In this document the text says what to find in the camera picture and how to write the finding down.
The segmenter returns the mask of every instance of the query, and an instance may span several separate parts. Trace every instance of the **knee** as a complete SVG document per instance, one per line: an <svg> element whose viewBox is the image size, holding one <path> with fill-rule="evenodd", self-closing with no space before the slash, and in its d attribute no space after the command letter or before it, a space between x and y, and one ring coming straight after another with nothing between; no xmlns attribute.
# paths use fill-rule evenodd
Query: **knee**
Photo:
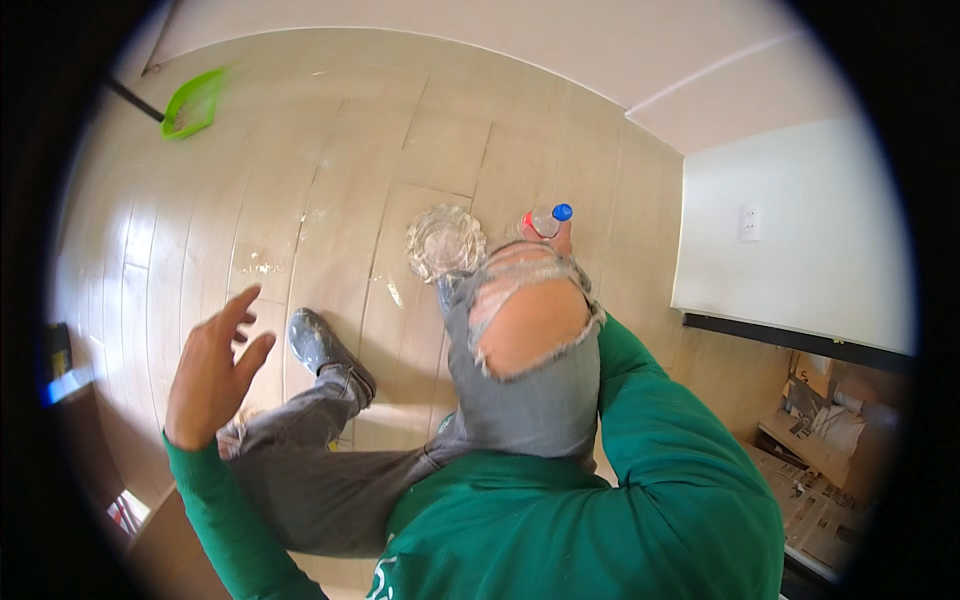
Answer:
<svg viewBox="0 0 960 600"><path fill-rule="evenodd" d="M563 265L558 268L553 251L534 243L508 249L491 257L492 276L477 290L469 314L470 326L487 322L474 351L498 377L535 367L581 337L590 321L584 291ZM554 276L538 276L541 269Z"/></svg>

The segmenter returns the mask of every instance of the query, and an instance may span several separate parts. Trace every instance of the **blue bottle cap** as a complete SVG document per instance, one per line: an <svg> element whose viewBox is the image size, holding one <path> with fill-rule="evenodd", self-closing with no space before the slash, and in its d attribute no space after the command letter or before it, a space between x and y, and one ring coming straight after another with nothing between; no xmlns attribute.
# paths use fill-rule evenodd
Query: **blue bottle cap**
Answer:
<svg viewBox="0 0 960 600"><path fill-rule="evenodd" d="M570 204L557 204L553 207L553 218L557 221L569 221L573 216L573 207Z"/></svg>

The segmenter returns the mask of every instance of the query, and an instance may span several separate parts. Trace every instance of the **electrical outlet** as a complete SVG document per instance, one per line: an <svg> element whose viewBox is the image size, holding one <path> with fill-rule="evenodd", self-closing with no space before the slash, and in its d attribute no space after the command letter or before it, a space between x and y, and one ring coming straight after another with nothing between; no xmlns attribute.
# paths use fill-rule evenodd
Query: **electrical outlet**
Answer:
<svg viewBox="0 0 960 600"><path fill-rule="evenodd" d="M760 209L740 209L740 241L758 242L760 240Z"/></svg>

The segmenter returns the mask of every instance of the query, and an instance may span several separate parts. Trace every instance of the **water bottle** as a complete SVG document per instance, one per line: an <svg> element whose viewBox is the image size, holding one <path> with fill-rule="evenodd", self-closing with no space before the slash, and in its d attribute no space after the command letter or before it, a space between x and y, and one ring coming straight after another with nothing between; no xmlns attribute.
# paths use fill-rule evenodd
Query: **water bottle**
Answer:
<svg viewBox="0 0 960 600"><path fill-rule="evenodd" d="M523 215L520 220L520 229L524 226L531 226L541 239L550 239L557 235L560 230L560 223L569 221L573 216L573 208L570 204L557 204L553 208L540 205Z"/></svg>

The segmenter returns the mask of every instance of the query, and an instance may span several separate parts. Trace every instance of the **dustpan handle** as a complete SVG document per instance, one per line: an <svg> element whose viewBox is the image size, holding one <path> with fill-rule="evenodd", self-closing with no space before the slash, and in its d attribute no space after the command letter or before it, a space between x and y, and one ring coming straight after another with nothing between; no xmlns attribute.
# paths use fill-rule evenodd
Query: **dustpan handle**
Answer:
<svg viewBox="0 0 960 600"><path fill-rule="evenodd" d="M116 93L120 94L120 97L121 97L121 98L123 98L124 100L126 100L126 101L129 102L130 104L134 105L135 107L137 107L137 108L139 108L140 110L143 110L144 112L146 112L147 114L149 114L149 115L150 115L151 117L153 117L158 123L162 123L162 122L163 122L163 113L162 113L162 112L160 112L160 111L157 110L156 108L151 107L150 105L148 105L148 104L145 103L144 101L142 101L142 100L140 100L139 98L137 98L136 96L134 96L134 95L133 95L133 92L131 92L131 91L129 91L128 89L126 89L120 82L116 81L116 80L113 79L112 77L107 77L107 78L105 79L105 82L106 82L106 84L109 86L110 89L112 89L112 90L115 91Z"/></svg>

